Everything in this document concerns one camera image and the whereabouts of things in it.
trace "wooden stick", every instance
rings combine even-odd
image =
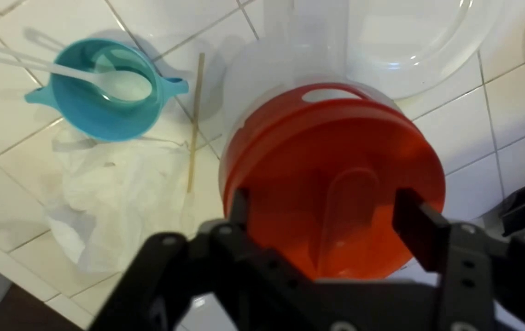
[[[199,111],[201,111],[201,93],[203,93],[203,71],[205,71],[205,53],[199,53],[199,65],[197,65],[194,102],[192,102],[192,143],[190,143],[188,185],[186,185],[186,192],[188,194],[194,189],[194,176],[196,176],[196,143],[199,139]]]

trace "orange container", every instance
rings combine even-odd
[[[306,100],[317,89],[354,97]],[[393,229],[398,187],[442,209],[441,159],[393,102],[343,82],[273,97],[247,117],[221,161],[225,211],[245,189],[251,237],[310,277],[385,277],[409,260]]]

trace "table surface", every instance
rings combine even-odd
[[[223,75],[264,32],[262,16],[262,0],[0,0],[0,45],[52,60],[74,40],[111,36],[142,47],[164,75],[186,77],[192,86],[205,51],[194,218],[207,220],[223,214]],[[67,122],[56,110],[22,99],[46,80],[44,71],[0,64],[0,271],[87,327],[120,273],[79,271],[48,229],[44,205],[63,178],[52,139]],[[170,100],[148,135],[190,141],[192,97]],[[525,1],[505,3],[490,36],[459,71],[398,104],[442,159],[444,214],[481,224],[479,214],[525,185]],[[194,233],[196,225],[181,222],[173,229]]]

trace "white spoon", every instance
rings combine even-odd
[[[32,69],[44,69],[57,75],[74,77],[79,80],[87,80],[94,84],[98,89],[105,93],[105,97],[114,97],[122,100],[142,100],[153,91],[153,84],[149,78],[137,71],[129,69],[114,69],[114,71],[83,71],[70,65],[61,65],[56,62],[48,62],[26,53],[15,53],[6,47],[0,47],[0,62],[28,65]]]

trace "orange lid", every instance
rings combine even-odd
[[[339,88],[358,99],[306,102]],[[221,163],[225,211],[249,196],[247,231],[310,277],[385,277],[411,253],[393,229],[398,187],[442,209],[444,170],[420,130],[348,84],[308,84],[262,104]]]

